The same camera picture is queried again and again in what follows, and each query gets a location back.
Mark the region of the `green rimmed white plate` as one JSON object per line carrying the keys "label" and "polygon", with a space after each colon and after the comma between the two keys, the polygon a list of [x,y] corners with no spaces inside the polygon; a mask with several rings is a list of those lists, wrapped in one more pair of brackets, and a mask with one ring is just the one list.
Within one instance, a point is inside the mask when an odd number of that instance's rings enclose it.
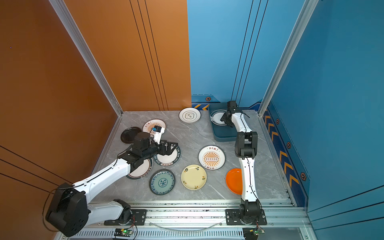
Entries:
{"label": "green rimmed white plate", "polygon": [[214,110],[210,113],[211,122],[217,126],[226,126],[227,124],[221,120],[223,115],[226,113],[226,110]]}

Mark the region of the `orange plate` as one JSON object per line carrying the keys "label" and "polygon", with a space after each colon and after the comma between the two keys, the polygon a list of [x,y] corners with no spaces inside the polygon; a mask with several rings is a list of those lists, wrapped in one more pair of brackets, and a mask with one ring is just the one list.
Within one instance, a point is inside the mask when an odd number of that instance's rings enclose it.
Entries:
{"label": "orange plate", "polygon": [[237,195],[242,195],[242,192],[243,192],[242,170],[239,168],[229,170],[226,175],[226,184],[232,193]]}

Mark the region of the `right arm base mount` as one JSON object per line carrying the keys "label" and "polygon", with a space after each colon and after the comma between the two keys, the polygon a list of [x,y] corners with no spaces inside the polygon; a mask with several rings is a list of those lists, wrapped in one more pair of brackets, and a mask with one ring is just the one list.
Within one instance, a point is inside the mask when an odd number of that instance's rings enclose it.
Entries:
{"label": "right arm base mount", "polygon": [[258,215],[243,216],[239,209],[226,209],[226,224],[228,226],[235,225],[252,225],[252,226],[266,226],[267,217],[264,210],[261,210]]}

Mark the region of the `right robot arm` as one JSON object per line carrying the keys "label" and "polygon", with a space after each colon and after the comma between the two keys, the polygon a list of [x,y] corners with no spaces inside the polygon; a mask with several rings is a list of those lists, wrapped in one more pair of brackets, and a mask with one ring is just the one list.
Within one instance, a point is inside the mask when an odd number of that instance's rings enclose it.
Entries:
{"label": "right robot arm", "polygon": [[221,121],[237,131],[235,155],[241,164],[243,182],[241,215],[244,217],[256,216],[261,212],[261,203],[255,186],[258,134],[249,127],[246,114],[238,107],[236,101],[227,102],[227,111],[221,117]]}

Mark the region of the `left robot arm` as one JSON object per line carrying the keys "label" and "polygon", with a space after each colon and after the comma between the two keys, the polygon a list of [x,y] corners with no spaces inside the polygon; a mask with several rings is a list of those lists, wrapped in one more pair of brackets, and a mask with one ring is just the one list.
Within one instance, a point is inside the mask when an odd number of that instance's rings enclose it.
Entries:
{"label": "left robot arm", "polygon": [[72,185],[63,183],[52,190],[52,200],[46,200],[43,224],[49,223],[66,237],[72,237],[85,226],[104,221],[119,225],[133,224],[131,206],[123,200],[92,204],[91,201],[117,180],[138,169],[145,160],[157,155],[171,155],[178,143],[162,140],[162,133],[138,133],[133,143],[119,153],[116,160],[92,176]]}

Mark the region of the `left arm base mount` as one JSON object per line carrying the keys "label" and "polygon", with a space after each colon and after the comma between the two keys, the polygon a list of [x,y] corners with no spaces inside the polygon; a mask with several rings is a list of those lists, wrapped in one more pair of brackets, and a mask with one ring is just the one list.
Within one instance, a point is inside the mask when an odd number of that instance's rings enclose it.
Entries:
{"label": "left arm base mount", "polygon": [[147,210],[124,210],[121,216],[116,220],[104,221],[105,226],[143,226],[146,221]]}

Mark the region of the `cream yellow plate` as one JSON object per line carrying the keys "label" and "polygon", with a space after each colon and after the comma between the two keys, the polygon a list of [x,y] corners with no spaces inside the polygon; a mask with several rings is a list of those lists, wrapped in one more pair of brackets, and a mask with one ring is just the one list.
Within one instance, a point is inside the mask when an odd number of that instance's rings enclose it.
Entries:
{"label": "cream yellow plate", "polygon": [[183,169],[181,181],[188,190],[199,190],[207,182],[207,173],[200,165],[189,165]]}

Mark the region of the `black plate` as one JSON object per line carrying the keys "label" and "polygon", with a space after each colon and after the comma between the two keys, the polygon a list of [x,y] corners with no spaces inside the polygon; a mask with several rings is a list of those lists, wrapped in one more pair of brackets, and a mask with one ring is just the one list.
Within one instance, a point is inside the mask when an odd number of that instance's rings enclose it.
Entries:
{"label": "black plate", "polygon": [[132,144],[136,135],[141,132],[142,130],[139,127],[130,127],[121,133],[120,139],[125,144]]}

